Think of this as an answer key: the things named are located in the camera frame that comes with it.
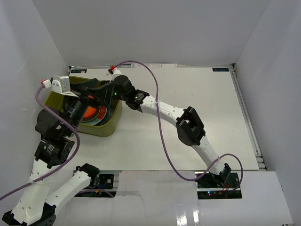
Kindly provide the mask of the teal scalloped plate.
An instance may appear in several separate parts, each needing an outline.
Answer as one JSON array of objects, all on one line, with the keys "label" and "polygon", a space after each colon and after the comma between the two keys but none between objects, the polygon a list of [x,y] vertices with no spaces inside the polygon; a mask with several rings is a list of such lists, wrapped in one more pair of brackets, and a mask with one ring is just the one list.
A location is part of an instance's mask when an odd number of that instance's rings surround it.
[{"label": "teal scalloped plate", "polygon": [[107,110],[106,115],[95,126],[102,126],[102,125],[106,124],[109,121],[109,119],[111,118],[111,115],[112,115],[112,110],[109,108]]}]

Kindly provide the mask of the teal and red floral plate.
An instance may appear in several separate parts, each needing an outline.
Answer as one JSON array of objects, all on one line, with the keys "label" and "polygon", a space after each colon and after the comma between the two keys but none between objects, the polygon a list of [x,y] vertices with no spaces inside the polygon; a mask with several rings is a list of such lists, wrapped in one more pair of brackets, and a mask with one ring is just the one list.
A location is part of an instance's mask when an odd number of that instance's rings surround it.
[{"label": "teal and red floral plate", "polygon": [[100,123],[106,117],[107,111],[108,109],[106,107],[100,107],[99,113],[95,118],[95,122]]}]

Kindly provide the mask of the orange plate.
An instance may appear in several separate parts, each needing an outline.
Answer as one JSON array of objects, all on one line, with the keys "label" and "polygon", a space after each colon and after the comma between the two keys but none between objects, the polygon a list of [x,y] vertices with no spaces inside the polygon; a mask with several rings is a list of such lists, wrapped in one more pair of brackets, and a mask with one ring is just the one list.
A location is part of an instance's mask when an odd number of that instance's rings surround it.
[{"label": "orange plate", "polygon": [[90,121],[98,116],[100,109],[99,108],[93,108],[88,107],[86,112],[84,113],[84,116],[82,118],[83,121]]}]

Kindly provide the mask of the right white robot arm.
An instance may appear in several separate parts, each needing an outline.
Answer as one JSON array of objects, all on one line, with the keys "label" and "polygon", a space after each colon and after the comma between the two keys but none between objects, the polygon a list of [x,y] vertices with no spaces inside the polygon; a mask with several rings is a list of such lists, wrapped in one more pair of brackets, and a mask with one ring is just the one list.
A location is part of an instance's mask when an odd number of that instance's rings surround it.
[{"label": "right white robot arm", "polygon": [[174,107],[164,102],[158,101],[149,93],[136,89],[129,78],[119,75],[112,81],[102,81],[101,85],[112,87],[111,97],[126,103],[132,110],[157,116],[160,139],[166,158],[175,171],[182,179],[189,181],[188,178],[180,175],[167,153],[163,138],[161,120],[167,121],[175,126],[178,139],[186,146],[192,147],[206,164],[205,173],[211,175],[213,184],[222,188],[229,183],[231,173],[230,166],[218,156],[206,136],[205,127],[197,111],[189,106],[186,109]]}]

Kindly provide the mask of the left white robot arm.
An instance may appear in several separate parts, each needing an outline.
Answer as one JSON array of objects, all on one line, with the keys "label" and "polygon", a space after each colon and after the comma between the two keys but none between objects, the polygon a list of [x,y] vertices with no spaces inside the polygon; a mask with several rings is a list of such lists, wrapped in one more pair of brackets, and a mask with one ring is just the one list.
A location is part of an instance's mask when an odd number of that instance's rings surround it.
[{"label": "left white robot arm", "polygon": [[68,77],[44,80],[35,99],[42,107],[35,130],[40,143],[34,155],[28,182],[21,186],[23,194],[17,205],[3,214],[9,226],[51,226],[60,209],[74,196],[83,193],[102,193],[108,183],[100,170],[91,165],[77,166],[75,174],[56,191],[50,188],[59,171],[79,150],[77,128],[90,107],[110,105],[113,85],[97,79],[71,83]]}]

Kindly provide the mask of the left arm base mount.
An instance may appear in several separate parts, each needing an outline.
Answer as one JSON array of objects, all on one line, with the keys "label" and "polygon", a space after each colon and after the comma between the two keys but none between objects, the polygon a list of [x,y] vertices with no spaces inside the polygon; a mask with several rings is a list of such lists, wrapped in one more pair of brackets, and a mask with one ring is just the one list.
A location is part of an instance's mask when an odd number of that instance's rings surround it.
[{"label": "left arm base mount", "polygon": [[76,197],[87,197],[87,198],[111,198],[115,196],[116,192],[110,192],[114,185],[113,174],[100,174],[97,179],[97,185],[91,185],[83,189]]}]

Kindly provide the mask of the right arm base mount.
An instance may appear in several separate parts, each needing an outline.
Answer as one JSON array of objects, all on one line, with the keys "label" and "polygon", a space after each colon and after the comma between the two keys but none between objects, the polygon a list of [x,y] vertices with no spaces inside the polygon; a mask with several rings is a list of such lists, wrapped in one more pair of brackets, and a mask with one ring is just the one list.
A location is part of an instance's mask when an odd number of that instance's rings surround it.
[{"label": "right arm base mount", "polygon": [[236,172],[230,174],[223,186],[216,184],[210,175],[205,175],[196,184],[199,200],[242,199],[240,186],[234,192],[232,191],[239,184]]}]

